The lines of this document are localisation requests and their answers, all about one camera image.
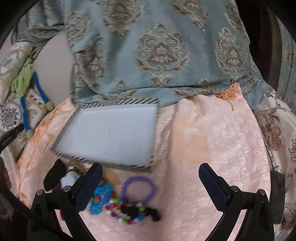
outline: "beige surface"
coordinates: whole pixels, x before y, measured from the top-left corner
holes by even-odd
[[[69,97],[73,56],[64,32],[45,45],[34,64],[41,88],[55,106]]]
[[[182,99],[162,108],[156,129],[153,173],[131,173],[115,170],[123,183],[131,176],[150,177],[157,195],[149,206],[159,210],[162,219],[146,218],[134,226],[119,224],[106,212],[90,215],[80,212],[86,226],[97,240],[107,241],[204,241],[219,221],[218,212],[203,187],[198,168],[208,162],[230,185],[270,194],[270,174],[260,128],[243,98],[239,86],[231,104],[216,96],[199,95]],[[43,120],[19,159],[19,195],[26,205],[32,204],[36,191],[56,161],[50,151],[59,130],[74,111],[67,100]],[[134,183],[128,197],[141,200],[151,190]],[[229,240],[234,240],[243,220],[239,221]],[[67,232],[65,222],[60,221]]]

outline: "purple beaded bracelet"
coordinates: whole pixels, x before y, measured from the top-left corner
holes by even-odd
[[[156,188],[156,185],[151,181],[151,179],[149,179],[147,177],[131,177],[131,178],[127,179],[124,182],[124,184],[122,184],[121,196],[128,199],[127,195],[126,195],[126,191],[127,191],[128,186],[133,182],[145,182],[145,183],[149,184],[149,186],[152,188],[152,191],[143,201],[141,201],[141,203],[147,204],[148,202],[150,202],[152,200],[152,198],[155,196],[157,188]]]

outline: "person's hand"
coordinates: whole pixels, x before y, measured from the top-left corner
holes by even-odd
[[[9,189],[11,189],[11,182],[9,179],[8,171],[5,168],[4,161],[0,157],[0,185],[6,185]],[[6,208],[2,204],[0,200],[0,215],[5,215],[6,214]]]

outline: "metal screw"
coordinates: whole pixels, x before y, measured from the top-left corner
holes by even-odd
[[[238,192],[239,188],[237,186],[231,186],[231,190],[234,192]]]
[[[259,192],[260,192],[262,195],[265,195],[265,193],[266,193],[263,189],[260,189]]]
[[[63,188],[63,191],[64,192],[68,192],[68,191],[70,191],[71,190],[71,186],[65,186],[64,188]]]
[[[37,196],[42,195],[43,194],[43,190],[38,190],[36,194],[37,194]]]

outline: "black cable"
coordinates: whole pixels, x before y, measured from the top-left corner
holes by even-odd
[[[43,228],[47,229],[51,233],[59,236],[65,241],[74,241],[74,239],[69,236],[68,234],[64,233],[63,231],[60,231],[56,228],[54,228],[50,223],[43,220],[41,217],[39,217],[37,214],[32,212],[26,205],[24,205],[13,193],[8,190],[8,188],[5,185],[0,184],[0,192],[2,195],[10,202],[10,204],[23,214],[25,214],[29,219],[36,222],[38,225],[42,226]]]

